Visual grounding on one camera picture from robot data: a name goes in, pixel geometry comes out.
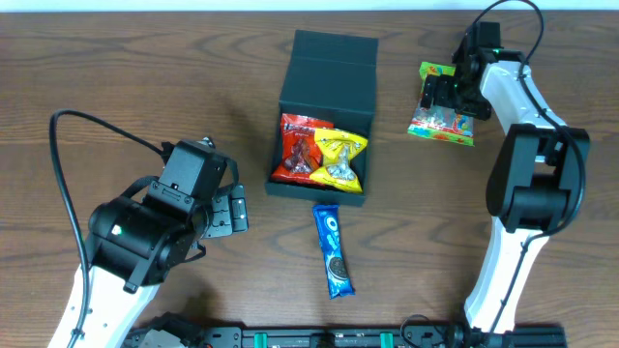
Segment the green Haribo gummy bag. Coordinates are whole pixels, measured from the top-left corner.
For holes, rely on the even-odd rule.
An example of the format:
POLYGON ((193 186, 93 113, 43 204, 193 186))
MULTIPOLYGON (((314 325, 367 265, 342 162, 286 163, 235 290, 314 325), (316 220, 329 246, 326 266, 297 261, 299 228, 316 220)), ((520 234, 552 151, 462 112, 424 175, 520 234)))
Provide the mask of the green Haribo gummy bag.
POLYGON ((420 100, 413 113, 407 132, 418 137, 474 146, 473 126, 471 117, 456 113, 452 108, 438 105, 436 101, 429 103, 430 88, 437 85, 440 77, 455 75, 453 66, 422 62, 419 68, 422 80, 420 100))

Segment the red Hacks candy bag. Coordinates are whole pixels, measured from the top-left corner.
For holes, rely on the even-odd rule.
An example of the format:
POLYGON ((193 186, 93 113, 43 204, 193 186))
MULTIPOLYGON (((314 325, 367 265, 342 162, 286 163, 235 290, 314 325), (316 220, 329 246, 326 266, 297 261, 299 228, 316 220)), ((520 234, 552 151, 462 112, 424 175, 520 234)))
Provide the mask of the red Hacks candy bag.
POLYGON ((323 157, 314 140, 314 134, 317 129, 333 127, 333 123, 325 120, 282 113, 280 118, 282 155, 271 179, 299 185, 314 185, 315 181, 310 175, 320 167, 323 157))

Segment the yellow Hacks candy bag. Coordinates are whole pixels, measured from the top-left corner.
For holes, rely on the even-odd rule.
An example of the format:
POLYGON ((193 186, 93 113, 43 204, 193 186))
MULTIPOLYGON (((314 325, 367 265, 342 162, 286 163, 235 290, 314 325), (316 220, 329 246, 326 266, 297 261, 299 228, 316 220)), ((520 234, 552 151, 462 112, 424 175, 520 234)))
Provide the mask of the yellow Hacks candy bag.
POLYGON ((351 193, 363 189, 351 161, 367 147, 368 140, 356 133, 337 129, 316 129, 314 142, 322 154, 322 165, 309 177, 317 184, 351 193))

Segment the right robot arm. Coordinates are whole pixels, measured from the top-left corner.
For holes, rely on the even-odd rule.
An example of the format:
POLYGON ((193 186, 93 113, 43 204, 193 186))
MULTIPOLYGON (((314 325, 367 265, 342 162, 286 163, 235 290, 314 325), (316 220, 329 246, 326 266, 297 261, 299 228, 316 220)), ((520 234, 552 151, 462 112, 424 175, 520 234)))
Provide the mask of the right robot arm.
POLYGON ((576 216, 586 187, 590 138, 545 102, 527 57, 502 46, 497 22, 476 20, 452 55, 453 74, 426 77, 420 106, 486 120, 505 133, 486 185, 492 230, 484 264, 466 299, 471 329, 504 334, 534 261, 549 238, 576 216))

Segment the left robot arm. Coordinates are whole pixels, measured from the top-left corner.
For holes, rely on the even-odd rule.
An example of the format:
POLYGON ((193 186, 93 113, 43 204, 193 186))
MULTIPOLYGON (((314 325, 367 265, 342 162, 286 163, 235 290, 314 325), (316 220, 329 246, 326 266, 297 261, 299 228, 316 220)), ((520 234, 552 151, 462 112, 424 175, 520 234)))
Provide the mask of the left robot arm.
POLYGON ((92 213, 52 347, 119 347, 172 268, 203 257, 203 239, 249 228, 235 160, 212 142, 172 146, 161 176, 136 180, 92 213))

